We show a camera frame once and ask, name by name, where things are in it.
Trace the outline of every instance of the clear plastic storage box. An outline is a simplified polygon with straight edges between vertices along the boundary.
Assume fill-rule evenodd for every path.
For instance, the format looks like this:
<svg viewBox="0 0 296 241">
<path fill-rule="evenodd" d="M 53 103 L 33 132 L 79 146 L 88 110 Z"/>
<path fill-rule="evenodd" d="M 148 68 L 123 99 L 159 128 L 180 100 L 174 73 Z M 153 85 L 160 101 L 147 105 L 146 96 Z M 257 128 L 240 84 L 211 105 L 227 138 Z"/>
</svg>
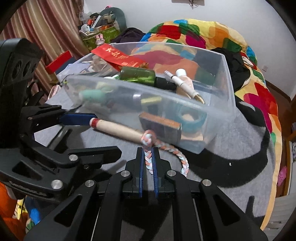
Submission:
<svg viewBox="0 0 296 241">
<path fill-rule="evenodd" d="M 226 122 L 235 118 L 234 91 L 224 55 L 173 43 L 133 42 L 113 44 L 125 54 L 149 63 L 159 77 L 183 68 L 202 104 L 174 92 L 122 80 L 103 78 L 118 73 L 100 63 L 89 72 L 93 54 L 67 67 L 58 76 L 75 105 L 83 104 L 98 118 L 144 132 L 194 153 L 200 153 Z"/>
</svg>

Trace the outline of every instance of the braided rope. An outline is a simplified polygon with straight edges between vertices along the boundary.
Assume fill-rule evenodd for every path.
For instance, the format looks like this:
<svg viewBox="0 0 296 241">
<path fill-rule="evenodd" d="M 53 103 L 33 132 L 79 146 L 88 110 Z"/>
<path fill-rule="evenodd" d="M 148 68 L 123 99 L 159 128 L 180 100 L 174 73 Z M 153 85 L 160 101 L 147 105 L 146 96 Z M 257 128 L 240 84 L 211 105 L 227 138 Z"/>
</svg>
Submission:
<svg viewBox="0 0 296 241">
<path fill-rule="evenodd" d="M 141 143 L 143 144 L 143 149 L 145 153 L 146 168 L 149 170 L 151 174 L 153 174 L 151 149 L 152 149 L 152 146 L 154 145 L 160 148 L 161 150 L 165 150 L 176 155 L 181 160 L 181 163 L 183 166 L 181 173 L 185 177 L 187 177 L 187 174 L 189 172 L 189 164 L 188 164 L 187 158 L 176 147 L 156 139 L 156 134 L 152 130 L 147 130 L 144 132 L 141 138 Z"/>
</svg>

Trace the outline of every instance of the green glass bottle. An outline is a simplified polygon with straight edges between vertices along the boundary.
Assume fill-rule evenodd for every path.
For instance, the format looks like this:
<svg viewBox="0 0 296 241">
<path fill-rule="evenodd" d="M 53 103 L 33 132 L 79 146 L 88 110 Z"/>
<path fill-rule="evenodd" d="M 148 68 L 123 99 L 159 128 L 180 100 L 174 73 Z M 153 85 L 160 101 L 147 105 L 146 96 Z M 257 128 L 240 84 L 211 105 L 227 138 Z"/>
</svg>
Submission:
<svg viewBox="0 0 296 241">
<path fill-rule="evenodd" d="M 142 69 L 123 66 L 120 71 L 120 79 L 143 85 L 155 86 L 155 72 L 151 69 Z"/>
</svg>

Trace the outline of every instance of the electrical outlet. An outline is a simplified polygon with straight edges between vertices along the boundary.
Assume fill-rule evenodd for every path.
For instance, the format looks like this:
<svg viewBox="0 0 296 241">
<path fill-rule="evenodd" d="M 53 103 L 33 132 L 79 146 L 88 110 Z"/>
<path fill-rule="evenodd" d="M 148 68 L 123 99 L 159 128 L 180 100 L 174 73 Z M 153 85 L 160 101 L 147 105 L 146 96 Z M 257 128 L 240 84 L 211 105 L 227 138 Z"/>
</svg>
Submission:
<svg viewBox="0 0 296 241">
<path fill-rule="evenodd" d="M 266 72 L 267 69 L 268 69 L 268 67 L 266 65 L 263 65 L 262 70 Z"/>
</svg>

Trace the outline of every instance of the curtain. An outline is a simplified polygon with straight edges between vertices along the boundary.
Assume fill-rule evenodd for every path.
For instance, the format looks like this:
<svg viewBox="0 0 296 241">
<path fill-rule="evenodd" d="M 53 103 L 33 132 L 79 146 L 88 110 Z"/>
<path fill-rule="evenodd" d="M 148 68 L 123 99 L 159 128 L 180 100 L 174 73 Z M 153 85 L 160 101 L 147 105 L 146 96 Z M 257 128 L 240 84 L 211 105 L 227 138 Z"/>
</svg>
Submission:
<svg viewBox="0 0 296 241">
<path fill-rule="evenodd" d="M 69 50 L 79 59 L 89 53 L 78 34 L 84 0 L 28 0 L 12 16 L 0 39 L 26 38 L 45 51 L 35 77 L 48 95 L 55 84 L 45 66 Z"/>
</svg>

